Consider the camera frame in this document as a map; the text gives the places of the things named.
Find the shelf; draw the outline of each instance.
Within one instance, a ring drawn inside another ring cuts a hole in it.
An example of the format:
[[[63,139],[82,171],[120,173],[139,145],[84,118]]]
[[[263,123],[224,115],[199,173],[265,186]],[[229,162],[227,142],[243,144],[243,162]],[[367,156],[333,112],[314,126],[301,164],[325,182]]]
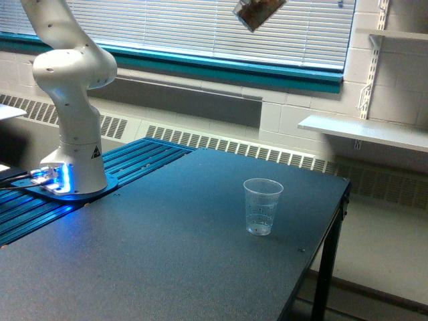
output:
[[[312,115],[298,128],[366,142],[428,152],[428,131],[388,122],[360,120],[345,116]]]
[[[23,116],[25,114],[27,113],[22,109],[0,104],[0,120]]]
[[[404,31],[389,31],[389,30],[377,30],[377,29],[363,29],[357,28],[358,33],[367,33],[374,36],[382,36],[393,39],[407,39],[407,40],[419,40],[428,41],[428,33],[413,33]]]

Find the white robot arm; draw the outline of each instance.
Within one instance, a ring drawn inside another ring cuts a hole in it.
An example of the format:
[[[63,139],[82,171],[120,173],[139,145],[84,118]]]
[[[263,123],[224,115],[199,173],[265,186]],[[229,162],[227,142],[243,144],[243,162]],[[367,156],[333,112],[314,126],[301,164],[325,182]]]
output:
[[[35,81],[53,100],[60,124],[60,146],[41,161],[42,167],[58,169],[58,177],[44,187],[56,195],[101,191],[107,181],[100,113],[86,91],[112,82],[116,61],[86,35],[66,0],[21,2],[36,34],[54,48],[37,56],[33,65]]]

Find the window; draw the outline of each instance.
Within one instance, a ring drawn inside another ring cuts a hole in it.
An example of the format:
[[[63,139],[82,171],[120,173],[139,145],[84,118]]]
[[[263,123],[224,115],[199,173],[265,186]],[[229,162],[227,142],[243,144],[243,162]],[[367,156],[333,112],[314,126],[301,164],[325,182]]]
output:
[[[341,71],[355,0],[289,0],[251,34],[232,14],[237,0],[68,0],[98,43]],[[19,0],[0,0],[0,30],[34,34]]]
[[[232,13],[237,0],[67,0],[122,65],[332,93],[340,92],[355,1],[288,0],[250,33]],[[20,0],[0,0],[1,49],[48,49]]]

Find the white wall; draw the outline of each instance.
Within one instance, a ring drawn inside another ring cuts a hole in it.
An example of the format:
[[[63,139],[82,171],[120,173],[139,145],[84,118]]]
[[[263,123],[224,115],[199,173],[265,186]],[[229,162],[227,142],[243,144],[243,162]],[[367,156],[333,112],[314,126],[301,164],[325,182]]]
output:
[[[339,154],[405,169],[428,171],[425,155],[418,152],[369,143],[364,143],[361,151],[355,151],[351,140],[297,129],[297,123],[311,114],[334,113],[358,117],[358,97],[367,79],[372,49],[368,36],[355,33],[354,30],[356,27],[376,28],[379,19],[377,3],[377,0],[358,0],[356,3],[344,84],[339,95],[271,91],[124,68],[119,70],[119,76],[130,81],[160,83],[240,98],[260,96],[263,100],[259,130],[220,124],[175,112],[159,111],[155,117],[161,120],[316,154]],[[391,0],[387,29],[428,32],[427,18],[428,1]],[[0,92],[6,90],[43,95],[31,76],[32,59],[33,56],[0,51]],[[428,42],[384,41],[369,117],[428,128]]]

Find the warning label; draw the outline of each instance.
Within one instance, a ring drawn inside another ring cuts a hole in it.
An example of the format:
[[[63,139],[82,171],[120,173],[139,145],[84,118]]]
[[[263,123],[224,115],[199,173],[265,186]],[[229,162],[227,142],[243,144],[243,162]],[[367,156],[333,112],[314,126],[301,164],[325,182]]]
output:
[[[98,149],[98,146],[95,146],[94,152],[92,153],[92,157],[91,158],[97,158],[100,157],[101,153],[100,150]]]

